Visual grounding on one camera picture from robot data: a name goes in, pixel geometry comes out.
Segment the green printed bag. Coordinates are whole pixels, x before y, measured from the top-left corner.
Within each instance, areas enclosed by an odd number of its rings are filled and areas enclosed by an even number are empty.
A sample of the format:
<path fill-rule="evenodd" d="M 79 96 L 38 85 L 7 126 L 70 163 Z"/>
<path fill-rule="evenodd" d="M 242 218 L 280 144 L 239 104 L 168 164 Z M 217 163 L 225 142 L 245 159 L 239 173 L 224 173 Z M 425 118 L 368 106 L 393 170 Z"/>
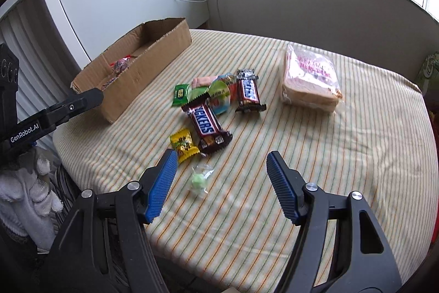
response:
<path fill-rule="evenodd" d="M 439 53 L 436 51 L 425 58 L 415 78 L 423 96 L 438 92 L 438 68 Z"/>

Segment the pink snack packet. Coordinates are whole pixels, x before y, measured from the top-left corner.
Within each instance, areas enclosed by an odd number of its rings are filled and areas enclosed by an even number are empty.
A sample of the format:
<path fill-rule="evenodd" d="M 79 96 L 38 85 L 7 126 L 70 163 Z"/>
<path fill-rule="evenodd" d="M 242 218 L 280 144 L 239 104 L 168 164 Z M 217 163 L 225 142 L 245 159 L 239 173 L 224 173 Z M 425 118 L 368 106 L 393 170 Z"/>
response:
<path fill-rule="evenodd" d="M 190 85 L 192 88 L 209 87 L 217 78 L 217 75 L 207 77 L 195 77 L 191 81 Z"/>

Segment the brown cardboard box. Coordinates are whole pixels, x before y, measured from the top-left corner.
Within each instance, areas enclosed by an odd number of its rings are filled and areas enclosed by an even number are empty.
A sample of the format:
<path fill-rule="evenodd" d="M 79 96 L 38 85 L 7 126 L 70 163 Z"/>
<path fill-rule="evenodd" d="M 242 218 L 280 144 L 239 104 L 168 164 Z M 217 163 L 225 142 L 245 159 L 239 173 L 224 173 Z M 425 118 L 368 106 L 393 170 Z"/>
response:
<path fill-rule="evenodd" d="M 76 93 L 92 88 L 101 90 L 112 73 L 110 64 L 127 55 L 135 57 L 103 92 L 100 113 L 114 123 L 134 99 L 192 43 L 184 18 L 166 18 L 144 22 L 110 45 L 76 75 L 71 88 Z"/>

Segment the snacks inside box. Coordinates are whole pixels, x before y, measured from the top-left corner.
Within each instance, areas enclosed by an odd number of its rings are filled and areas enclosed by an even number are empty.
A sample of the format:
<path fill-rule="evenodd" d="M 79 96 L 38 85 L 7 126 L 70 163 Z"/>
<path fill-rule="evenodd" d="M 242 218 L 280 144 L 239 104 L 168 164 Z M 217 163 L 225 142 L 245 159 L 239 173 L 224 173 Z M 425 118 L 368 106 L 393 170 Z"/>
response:
<path fill-rule="evenodd" d="M 101 90 L 103 91 L 105 88 L 107 88 L 111 83 L 113 83 L 117 78 L 126 70 L 128 67 L 130 67 L 130 64 L 134 61 L 135 57 L 132 55 L 127 55 L 125 57 L 120 58 L 119 60 L 112 62 L 110 64 L 110 68 L 112 70 L 112 73 L 109 75 L 109 78 L 104 81 L 103 85 L 101 86 Z"/>

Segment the green snack packet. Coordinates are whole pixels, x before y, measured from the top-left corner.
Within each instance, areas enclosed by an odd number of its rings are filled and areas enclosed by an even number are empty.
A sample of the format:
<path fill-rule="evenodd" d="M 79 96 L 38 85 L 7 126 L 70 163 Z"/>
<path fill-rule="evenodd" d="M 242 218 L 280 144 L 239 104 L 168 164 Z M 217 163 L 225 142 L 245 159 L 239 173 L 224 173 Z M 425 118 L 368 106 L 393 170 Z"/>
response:
<path fill-rule="evenodd" d="M 181 107 L 190 101 L 191 87 L 189 83 L 177 84 L 174 87 L 172 106 Z"/>

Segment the green candy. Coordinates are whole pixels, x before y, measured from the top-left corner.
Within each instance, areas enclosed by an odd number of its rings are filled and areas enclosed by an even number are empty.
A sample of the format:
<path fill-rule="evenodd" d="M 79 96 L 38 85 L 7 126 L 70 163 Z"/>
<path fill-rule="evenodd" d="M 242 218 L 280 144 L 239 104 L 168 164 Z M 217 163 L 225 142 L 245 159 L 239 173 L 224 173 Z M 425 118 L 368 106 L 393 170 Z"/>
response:
<path fill-rule="evenodd" d="M 208 194 L 208 180 L 214 173 L 214 168 L 208 164 L 197 164 L 192 168 L 190 177 L 190 192 L 198 197 Z"/>

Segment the white cloth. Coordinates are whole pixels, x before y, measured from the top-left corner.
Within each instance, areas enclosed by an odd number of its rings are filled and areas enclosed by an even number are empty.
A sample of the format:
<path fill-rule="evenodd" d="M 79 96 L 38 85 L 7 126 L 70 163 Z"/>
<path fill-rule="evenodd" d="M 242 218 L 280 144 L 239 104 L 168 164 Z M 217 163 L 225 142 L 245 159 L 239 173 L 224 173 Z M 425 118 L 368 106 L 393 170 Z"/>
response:
<path fill-rule="evenodd" d="M 53 216 L 63 210 L 50 184 L 54 159 L 36 146 L 1 168 L 1 226 L 17 242 L 30 238 L 44 251 L 55 239 Z"/>

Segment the yellow candy packet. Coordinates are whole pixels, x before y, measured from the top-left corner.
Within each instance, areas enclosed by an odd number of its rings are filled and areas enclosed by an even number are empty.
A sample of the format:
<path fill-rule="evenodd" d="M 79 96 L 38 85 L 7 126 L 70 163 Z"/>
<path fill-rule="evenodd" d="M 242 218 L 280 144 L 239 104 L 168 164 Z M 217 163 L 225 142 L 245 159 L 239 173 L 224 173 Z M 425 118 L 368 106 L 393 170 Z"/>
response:
<path fill-rule="evenodd" d="M 173 133 L 170 136 L 170 144 L 177 153 L 179 164 L 200 154 L 199 148 L 194 144 L 190 130 L 187 128 Z"/>

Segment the striped tablecloth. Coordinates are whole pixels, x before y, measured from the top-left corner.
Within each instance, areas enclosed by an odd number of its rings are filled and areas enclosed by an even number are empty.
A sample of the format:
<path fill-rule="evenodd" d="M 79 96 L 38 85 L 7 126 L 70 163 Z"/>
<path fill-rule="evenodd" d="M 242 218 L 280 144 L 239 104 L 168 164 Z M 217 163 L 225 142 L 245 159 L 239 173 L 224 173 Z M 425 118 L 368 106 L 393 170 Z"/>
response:
<path fill-rule="evenodd" d="M 81 189 L 111 192 L 137 179 L 192 123 L 172 106 L 176 84 L 203 74 L 252 68 L 267 109 L 219 117 L 231 143 L 205 158 L 207 192 L 190 191 L 194 157 L 182 163 L 161 215 L 146 229 L 154 251 L 221 286 L 272 292 L 298 228 L 280 208 L 266 172 L 278 151 L 288 165 L 327 192 L 361 192 L 407 280 L 424 261 L 438 212 L 438 157 L 420 89 L 403 76 L 329 54 L 343 100 L 332 114 L 280 100 L 286 43 L 243 34 L 193 30 L 192 44 L 108 123 L 88 111 L 60 126 L 53 142 Z"/>

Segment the bagged sliced bread loaf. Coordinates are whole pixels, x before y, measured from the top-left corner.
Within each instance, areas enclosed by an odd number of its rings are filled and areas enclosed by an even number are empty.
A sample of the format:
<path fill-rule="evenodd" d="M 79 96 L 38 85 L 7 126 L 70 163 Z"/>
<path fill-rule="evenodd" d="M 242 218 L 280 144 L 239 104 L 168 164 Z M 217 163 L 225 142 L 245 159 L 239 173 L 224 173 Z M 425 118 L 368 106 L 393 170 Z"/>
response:
<path fill-rule="evenodd" d="M 333 113 L 343 101 L 336 68 L 324 51 L 286 44 L 280 64 L 280 100 Z"/>

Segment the Snickers bar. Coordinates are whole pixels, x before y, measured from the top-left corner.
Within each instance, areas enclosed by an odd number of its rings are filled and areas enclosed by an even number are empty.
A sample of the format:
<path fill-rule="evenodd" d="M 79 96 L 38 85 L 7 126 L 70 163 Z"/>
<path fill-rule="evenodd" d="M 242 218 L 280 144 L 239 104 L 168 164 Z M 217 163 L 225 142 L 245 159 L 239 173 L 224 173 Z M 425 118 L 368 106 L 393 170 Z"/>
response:
<path fill-rule="evenodd" d="M 262 104 L 257 87 L 259 76 L 254 69 L 238 69 L 237 74 L 237 100 L 236 112 L 249 113 L 251 111 L 265 111 L 266 104 Z"/>
<path fill-rule="evenodd" d="M 230 144 L 233 135 L 221 127 L 213 109 L 210 107 L 208 92 L 183 105 L 182 111 L 193 122 L 199 138 L 197 146 L 202 154 L 211 155 Z"/>

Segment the colourful jelly snack pouch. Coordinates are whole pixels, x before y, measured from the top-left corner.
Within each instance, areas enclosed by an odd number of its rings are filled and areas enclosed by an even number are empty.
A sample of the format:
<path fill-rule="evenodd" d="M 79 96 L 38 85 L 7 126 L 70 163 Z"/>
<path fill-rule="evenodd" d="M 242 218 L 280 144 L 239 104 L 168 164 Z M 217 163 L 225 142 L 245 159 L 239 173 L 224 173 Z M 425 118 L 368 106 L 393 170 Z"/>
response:
<path fill-rule="evenodd" d="M 209 105 L 215 115 L 229 110 L 237 98 L 237 78 L 232 73 L 220 75 L 209 86 Z"/>

